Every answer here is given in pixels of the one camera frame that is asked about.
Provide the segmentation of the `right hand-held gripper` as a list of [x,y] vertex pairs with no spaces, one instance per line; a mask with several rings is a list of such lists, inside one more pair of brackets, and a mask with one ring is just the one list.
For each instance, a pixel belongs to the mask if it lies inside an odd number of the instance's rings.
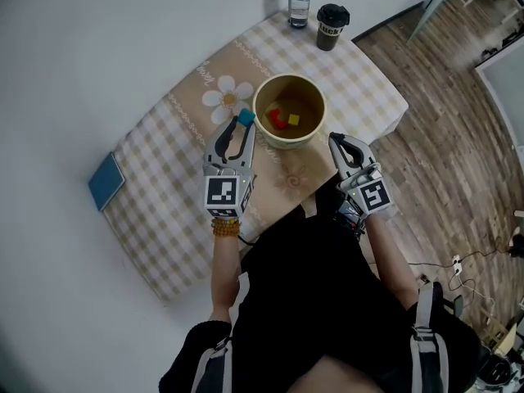
[[353,233],[363,233],[367,217],[392,205],[381,166],[366,143],[348,134],[331,132],[328,146],[343,180],[337,184],[342,197],[337,214]]

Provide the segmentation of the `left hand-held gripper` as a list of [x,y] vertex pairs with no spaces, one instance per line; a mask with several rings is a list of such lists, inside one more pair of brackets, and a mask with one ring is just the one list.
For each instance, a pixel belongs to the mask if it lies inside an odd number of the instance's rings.
[[228,159],[226,157],[237,118],[235,115],[217,127],[210,136],[204,154],[204,208],[216,219],[241,218],[254,191],[254,123],[246,127],[239,152]]

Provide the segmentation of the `person's right forearm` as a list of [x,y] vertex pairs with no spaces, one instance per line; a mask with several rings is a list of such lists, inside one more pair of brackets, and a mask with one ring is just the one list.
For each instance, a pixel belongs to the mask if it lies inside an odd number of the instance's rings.
[[418,283],[409,263],[380,215],[367,217],[365,227],[382,283],[405,309],[410,309],[418,302]]

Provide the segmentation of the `person's left forearm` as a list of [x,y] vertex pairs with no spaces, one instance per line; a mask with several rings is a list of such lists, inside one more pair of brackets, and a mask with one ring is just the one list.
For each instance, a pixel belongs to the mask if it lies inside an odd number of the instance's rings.
[[231,322],[230,309],[240,289],[241,256],[237,237],[215,237],[210,280],[211,320]]

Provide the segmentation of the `round cream cardboard bucket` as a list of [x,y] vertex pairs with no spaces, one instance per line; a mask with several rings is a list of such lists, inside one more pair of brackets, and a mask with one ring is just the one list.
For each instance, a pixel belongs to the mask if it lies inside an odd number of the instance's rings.
[[[298,115],[297,126],[277,129],[269,112],[280,110],[280,118]],[[323,92],[311,79],[296,74],[279,74],[266,79],[252,98],[257,129],[269,145],[278,149],[300,147],[316,136],[327,116],[327,102]]]

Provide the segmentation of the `beige checked tablecloth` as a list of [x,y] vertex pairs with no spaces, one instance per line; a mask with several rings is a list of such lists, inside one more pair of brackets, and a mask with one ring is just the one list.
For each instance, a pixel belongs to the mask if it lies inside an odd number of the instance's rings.
[[291,28],[283,12],[253,26],[172,88],[115,148],[125,182],[104,214],[161,300],[173,300],[209,274],[205,146],[220,123],[251,107],[266,79],[296,74],[312,80],[327,114],[312,140],[297,149],[279,150],[256,135],[255,189],[241,224],[249,241],[334,175],[330,132],[373,142],[407,111],[400,92],[348,37],[325,52],[317,47],[317,30],[314,18],[304,29]]

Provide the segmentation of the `black tumbler cup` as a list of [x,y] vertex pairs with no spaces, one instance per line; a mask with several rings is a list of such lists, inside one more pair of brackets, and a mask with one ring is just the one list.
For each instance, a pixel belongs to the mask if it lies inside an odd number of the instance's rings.
[[328,52],[336,46],[342,30],[350,23],[350,13],[343,6],[328,3],[318,9],[317,21],[317,47]]

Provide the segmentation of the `blue notebook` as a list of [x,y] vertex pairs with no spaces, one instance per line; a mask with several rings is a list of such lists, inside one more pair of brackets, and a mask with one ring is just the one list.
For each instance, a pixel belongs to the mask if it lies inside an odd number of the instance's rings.
[[125,183],[125,177],[110,152],[88,181],[88,188],[98,211],[103,211]]

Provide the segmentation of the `person's black clothing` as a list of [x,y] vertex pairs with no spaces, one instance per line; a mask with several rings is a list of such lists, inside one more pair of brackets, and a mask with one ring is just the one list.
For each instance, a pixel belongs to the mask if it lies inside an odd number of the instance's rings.
[[[232,393],[288,393],[297,383],[340,393],[347,373],[364,375],[384,393],[412,393],[410,341],[418,302],[410,309],[382,283],[360,244],[335,217],[339,192],[331,178],[315,193],[317,212],[302,207],[266,230],[241,256],[240,289],[231,322],[198,323],[160,379],[159,393],[215,393],[219,364],[193,382],[202,355],[230,340]],[[239,223],[212,223],[215,237],[237,237]]]

